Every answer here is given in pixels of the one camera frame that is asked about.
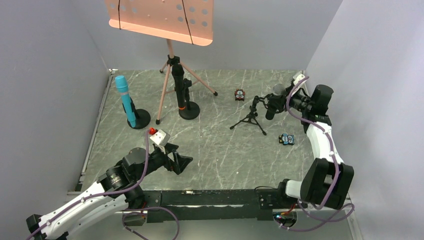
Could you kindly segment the small black mic stand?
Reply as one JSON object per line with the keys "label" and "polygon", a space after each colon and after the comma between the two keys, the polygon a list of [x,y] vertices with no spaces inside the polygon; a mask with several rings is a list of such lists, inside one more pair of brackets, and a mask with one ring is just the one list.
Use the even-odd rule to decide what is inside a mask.
{"label": "small black mic stand", "polygon": [[130,110],[127,112],[127,124],[135,130],[145,128],[151,121],[149,112],[142,108],[135,107],[132,99],[130,99]]}

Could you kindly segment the black round-base mic stand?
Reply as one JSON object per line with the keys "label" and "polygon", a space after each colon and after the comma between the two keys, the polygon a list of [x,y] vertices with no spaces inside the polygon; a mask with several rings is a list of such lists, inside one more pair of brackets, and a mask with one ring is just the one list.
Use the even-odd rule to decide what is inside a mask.
{"label": "black round-base mic stand", "polygon": [[177,90],[178,113],[184,120],[193,120],[200,114],[200,107],[194,101],[190,101],[190,90],[192,81],[184,78],[180,81]]}

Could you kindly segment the black shock mount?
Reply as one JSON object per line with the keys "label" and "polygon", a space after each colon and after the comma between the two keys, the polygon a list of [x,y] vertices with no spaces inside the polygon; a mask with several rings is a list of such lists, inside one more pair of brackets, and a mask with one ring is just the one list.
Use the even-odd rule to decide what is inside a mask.
{"label": "black shock mount", "polygon": [[233,130],[235,128],[235,126],[239,125],[240,123],[247,123],[247,124],[251,124],[254,126],[258,126],[259,129],[261,130],[262,134],[264,136],[267,135],[266,131],[262,128],[262,126],[260,125],[260,123],[257,121],[257,117],[258,117],[258,113],[257,113],[257,105],[258,103],[262,103],[264,108],[266,109],[266,103],[267,103],[267,99],[266,96],[258,96],[256,95],[253,98],[252,104],[249,107],[249,113],[242,118],[241,120],[239,120],[236,124],[232,125],[229,127],[230,130]]}

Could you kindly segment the blue microphone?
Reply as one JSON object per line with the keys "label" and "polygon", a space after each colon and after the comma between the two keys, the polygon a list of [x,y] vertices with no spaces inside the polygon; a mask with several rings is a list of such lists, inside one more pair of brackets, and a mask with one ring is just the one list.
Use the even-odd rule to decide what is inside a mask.
{"label": "blue microphone", "polygon": [[129,94],[129,85],[127,79],[123,75],[115,77],[116,89],[120,93],[122,105],[126,113],[127,121],[132,128],[136,127],[136,116],[132,108],[132,99]]}

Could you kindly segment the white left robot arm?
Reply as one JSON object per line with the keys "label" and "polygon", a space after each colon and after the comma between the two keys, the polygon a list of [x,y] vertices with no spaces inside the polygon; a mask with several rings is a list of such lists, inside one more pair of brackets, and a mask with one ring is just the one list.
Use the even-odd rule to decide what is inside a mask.
{"label": "white left robot arm", "polygon": [[164,150],[154,145],[153,152],[136,147],[108,168],[89,188],[52,212],[33,214],[26,219],[29,240],[65,240],[89,224],[122,210],[157,207],[158,195],[140,186],[147,175],[159,168],[181,174],[190,156],[180,155],[178,145],[167,143]]}

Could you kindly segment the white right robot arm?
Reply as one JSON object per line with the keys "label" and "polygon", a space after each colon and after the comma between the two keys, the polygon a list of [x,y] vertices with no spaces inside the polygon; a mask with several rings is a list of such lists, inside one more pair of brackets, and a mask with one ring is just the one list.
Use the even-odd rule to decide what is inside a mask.
{"label": "white right robot arm", "polygon": [[314,161],[303,180],[283,181],[283,193],[289,198],[340,210],[351,186],[354,169],[344,163],[332,137],[327,110],[333,92],[331,87],[319,84],[311,96],[297,92],[286,99],[288,112],[295,109],[302,114],[299,120],[310,141]]}

